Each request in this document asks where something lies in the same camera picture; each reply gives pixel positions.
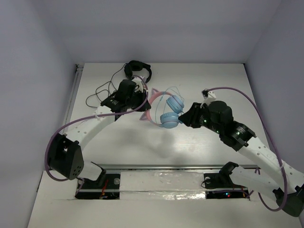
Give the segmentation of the pink blue cat-ear headphones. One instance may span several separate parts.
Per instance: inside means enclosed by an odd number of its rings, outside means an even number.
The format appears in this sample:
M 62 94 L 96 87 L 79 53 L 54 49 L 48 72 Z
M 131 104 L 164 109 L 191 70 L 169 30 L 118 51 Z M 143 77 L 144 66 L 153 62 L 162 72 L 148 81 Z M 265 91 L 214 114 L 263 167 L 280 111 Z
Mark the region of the pink blue cat-ear headphones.
M 162 99 L 168 96 L 166 103 L 163 107 L 163 113 L 160 115 L 160 120 L 157 122 L 156 115 L 157 109 L 162 101 Z M 156 125 L 160 128 L 172 129 L 178 126 L 181 122 L 178 120 L 178 117 L 183 113 L 184 109 L 184 98 L 181 96 L 178 88 L 176 86 L 168 87 L 165 91 L 159 91 L 155 88 L 152 89 L 152 94 L 149 99 L 150 105 L 159 98 L 159 102 L 155 108 L 155 120 L 152 119 L 150 110 L 145 111 L 140 117 L 140 121 L 149 121 L 153 125 Z

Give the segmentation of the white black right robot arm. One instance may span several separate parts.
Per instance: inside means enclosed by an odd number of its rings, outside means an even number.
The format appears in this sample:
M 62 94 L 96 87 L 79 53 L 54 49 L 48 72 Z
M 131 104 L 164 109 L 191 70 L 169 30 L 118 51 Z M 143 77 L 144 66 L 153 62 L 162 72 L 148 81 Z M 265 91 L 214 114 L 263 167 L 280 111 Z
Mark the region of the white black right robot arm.
M 217 133 L 226 146 L 253 161 L 268 175 L 263 178 L 230 162 L 220 171 L 219 181 L 223 186 L 246 186 L 275 201 L 288 215 L 301 215 L 304 210 L 304 174 L 279 160 L 278 155 L 265 146 L 250 128 L 235 121 L 232 109 L 225 102 L 193 103 L 179 120 L 187 127 L 205 127 Z

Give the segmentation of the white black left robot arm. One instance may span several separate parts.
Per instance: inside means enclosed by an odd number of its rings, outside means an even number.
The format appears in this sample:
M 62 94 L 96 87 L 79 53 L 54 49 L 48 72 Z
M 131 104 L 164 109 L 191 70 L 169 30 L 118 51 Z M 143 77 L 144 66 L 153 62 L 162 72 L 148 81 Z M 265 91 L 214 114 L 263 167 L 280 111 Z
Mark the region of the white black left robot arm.
M 121 116 L 150 109 L 148 94 L 144 77 L 124 79 L 92 115 L 60 127 L 51 136 L 45 152 L 44 165 L 49 177 L 55 181 L 87 180 L 95 187 L 103 186 L 104 169 L 88 160 L 83 151 L 91 140 Z

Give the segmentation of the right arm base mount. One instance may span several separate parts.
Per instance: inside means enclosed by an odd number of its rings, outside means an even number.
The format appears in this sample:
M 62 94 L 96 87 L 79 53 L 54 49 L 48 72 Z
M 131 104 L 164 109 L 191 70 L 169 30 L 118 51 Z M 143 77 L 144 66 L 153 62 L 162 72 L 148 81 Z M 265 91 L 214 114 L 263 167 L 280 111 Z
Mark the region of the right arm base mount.
M 206 199 L 250 199 L 251 192 L 234 184 L 230 178 L 236 167 L 239 165 L 228 162 L 218 172 L 204 174 L 201 187 L 207 191 Z

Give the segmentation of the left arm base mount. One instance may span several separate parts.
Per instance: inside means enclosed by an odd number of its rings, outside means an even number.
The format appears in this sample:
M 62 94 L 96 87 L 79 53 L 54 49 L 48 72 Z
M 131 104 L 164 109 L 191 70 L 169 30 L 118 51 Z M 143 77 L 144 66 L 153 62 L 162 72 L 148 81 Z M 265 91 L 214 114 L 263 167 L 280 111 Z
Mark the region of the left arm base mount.
M 78 200 L 119 200 L 120 179 L 119 172 L 108 173 L 102 168 L 97 180 L 87 178 L 78 180 L 75 198 Z

